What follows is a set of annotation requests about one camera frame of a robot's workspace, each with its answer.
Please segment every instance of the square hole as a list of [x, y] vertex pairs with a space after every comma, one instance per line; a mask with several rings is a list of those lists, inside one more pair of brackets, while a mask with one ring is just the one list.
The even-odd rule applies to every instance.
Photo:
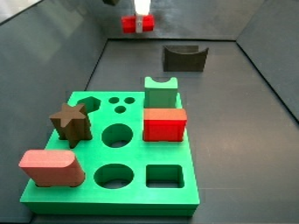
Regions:
[[182, 188], [182, 168], [177, 164], [149, 164], [145, 167], [145, 186]]

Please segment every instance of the shape sorter board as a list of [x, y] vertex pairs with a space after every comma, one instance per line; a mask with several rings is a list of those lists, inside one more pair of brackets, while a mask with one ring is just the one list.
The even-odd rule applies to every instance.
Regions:
[[[142, 141], [144, 96], [144, 92], [71, 93], [67, 104], [85, 103], [93, 136], [71, 149], [85, 180], [77, 187], [37, 187], [29, 180], [21, 202], [34, 213], [193, 214], [200, 199], [186, 130], [180, 143]], [[177, 94], [176, 108], [181, 107]], [[45, 150], [67, 148], [54, 130]], [[116, 180], [124, 184], [114, 189], [107, 183]]]

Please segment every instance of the metal wall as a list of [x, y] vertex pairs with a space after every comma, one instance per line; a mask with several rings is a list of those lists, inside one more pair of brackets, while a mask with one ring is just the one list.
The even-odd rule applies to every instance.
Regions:
[[47, 116], [83, 90], [105, 43], [83, 0], [42, 1], [0, 27], [0, 222], [31, 218], [17, 164], [27, 149], [43, 148]]
[[265, 0], [237, 43], [299, 120], [299, 1]]
[[153, 0], [153, 32], [124, 34], [121, 16], [133, 15], [129, 0], [117, 6], [86, 0], [93, 16], [112, 39], [226, 39], [234, 40], [264, 0]]

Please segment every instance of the star-shaped block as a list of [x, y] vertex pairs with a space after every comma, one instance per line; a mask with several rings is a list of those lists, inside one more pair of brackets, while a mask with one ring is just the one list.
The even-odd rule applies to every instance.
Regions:
[[79, 140], [90, 140], [89, 117], [85, 104], [81, 103], [70, 107], [66, 103], [61, 104], [61, 110], [50, 115], [50, 122], [58, 132], [59, 140], [69, 141], [69, 148], [73, 149]]

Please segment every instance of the red block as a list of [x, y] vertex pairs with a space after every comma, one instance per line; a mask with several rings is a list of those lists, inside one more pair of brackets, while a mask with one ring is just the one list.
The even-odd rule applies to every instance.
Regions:
[[18, 166], [37, 186], [78, 186], [85, 179], [70, 150], [27, 150]]
[[[136, 32], [136, 16], [121, 17], [124, 33]], [[142, 17], [142, 32], [150, 32], [154, 29], [154, 17], [146, 15]]]
[[186, 123], [182, 108], [144, 109], [144, 141], [181, 142]]

